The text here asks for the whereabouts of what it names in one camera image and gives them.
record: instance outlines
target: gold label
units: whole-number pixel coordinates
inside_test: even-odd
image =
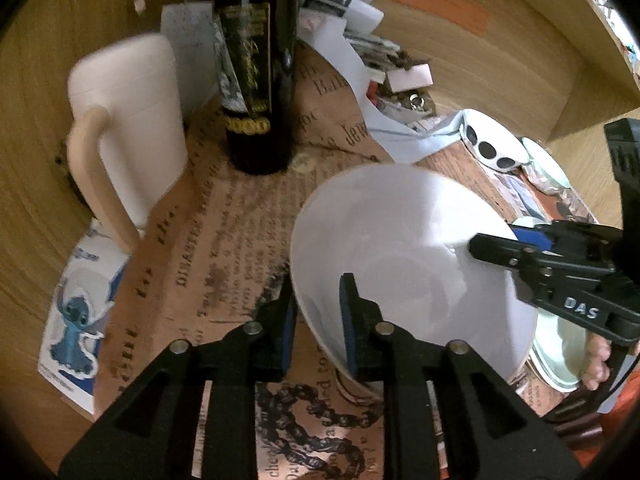
[[[245,111],[251,116],[271,112],[269,4],[223,7],[220,9],[220,25],[229,58],[225,69],[229,72],[226,74],[229,82],[220,88],[231,95],[240,94]],[[236,88],[232,88],[232,83],[236,83]]]
[[[226,129],[235,134],[263,135],[271,130],[271,123],[265,117],[238,119],[225,116]]]

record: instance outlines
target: chain pattern print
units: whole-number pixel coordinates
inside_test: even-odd
[[[339,414],[322,399],[318,390],[308,384],[284,384],[276,393],[265,383],[256,384],[257,432],[261,440],[273,446],[289,463],[322,471],[326,479],[352,480],[365,468],[362,450],[348,438],[310,436],[296,422],[292,407],[299,400],[308,402],[306,411],[330,428],[369,428],[382,416],[382,403],[368,406],[361,415]],[[348,466],[344,471],[311,453],[344,455]]]

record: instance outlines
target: white bowl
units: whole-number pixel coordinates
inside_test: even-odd
[[[511,272],[471,257],[476,233],[515,239],[491,206],[457,182],[406,165],[361,166],[320,186],[296,219],[293,288],[309,328],[349,375],[338,281],[418,339],[467,341],[503,378],[524,364],[535,308],[516,298]]]

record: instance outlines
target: bottle label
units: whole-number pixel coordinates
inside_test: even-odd
[[[271,123],[266,117],[239,119],[225,116],[226,129],[235,134],[263,135],[271,130]]]
[[[269,4],[223,7],[220,25],[225,40],[220,70],[222,105],[248,113],[256,119],[255,132],[265,133],[261,130],[266,119],[257,116],[271,112]]]

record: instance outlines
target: jug handle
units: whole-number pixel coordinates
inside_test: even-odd
[[[74,122],[66,140],[66,154],[71,175],[96,218],[120,249],[131,254],[140,242],[140,235],[98,152],[98,142],[109,121],[106,108],[89,108]]]

